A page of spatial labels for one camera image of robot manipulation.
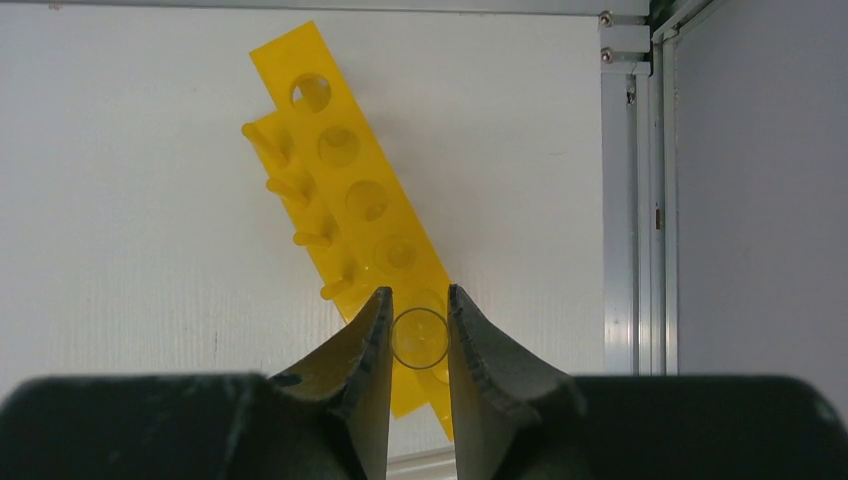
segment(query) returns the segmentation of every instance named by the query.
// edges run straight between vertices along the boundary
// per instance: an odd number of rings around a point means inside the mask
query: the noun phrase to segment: bolt
[[[609,10],[604,10],[603,12],[601,12],[601,15],[598,17],[598,23],[600,23],[602,27],[612,26],[612,14],[609,12]]]

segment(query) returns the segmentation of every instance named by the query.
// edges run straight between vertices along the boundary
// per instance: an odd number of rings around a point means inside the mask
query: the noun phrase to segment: aluminum frame
[[[49,3],[45,0],[0,0]],[[596,16],[613,12],[647,16],[650,0],[62,0],[65,4],[150,7],[290,8],[331,10],[397,10],[420,12],[519,13]]]

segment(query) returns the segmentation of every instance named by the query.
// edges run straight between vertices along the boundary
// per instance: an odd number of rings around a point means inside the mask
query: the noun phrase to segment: white wall
[[[279,371],[338,330],[241,125],[316,20],[451,278],[604,369],[593,18],[0,5],[0,394],[41,373]],[[392,455],[447,445],[424,408]]]
[[[848,2],[732,1],[677,53],[680,369],[848,418]]]

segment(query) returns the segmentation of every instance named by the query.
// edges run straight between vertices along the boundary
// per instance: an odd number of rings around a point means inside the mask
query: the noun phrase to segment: screw
[[[601,49],[601,61],[604,63],[612,63],[612,50],[609,47]]]
[[[601,12],[601,15],[598,17],[598,23],[600,23],[602,27],[612,26],[612,14],[609,12],[609,10],[604,10],[603,12]]]

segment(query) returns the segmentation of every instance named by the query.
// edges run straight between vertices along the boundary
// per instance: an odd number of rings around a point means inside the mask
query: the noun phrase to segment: metal bracket
[[[645,54],[651,51],[651,29],[645,24],[644,17],[614,15],[606,11],[598,16],[598,29],[604,73],[618,73],[606,67],[639,63],[644,60]],[[623,70],[630,73],[636,68],[634,65],[629,70]]]

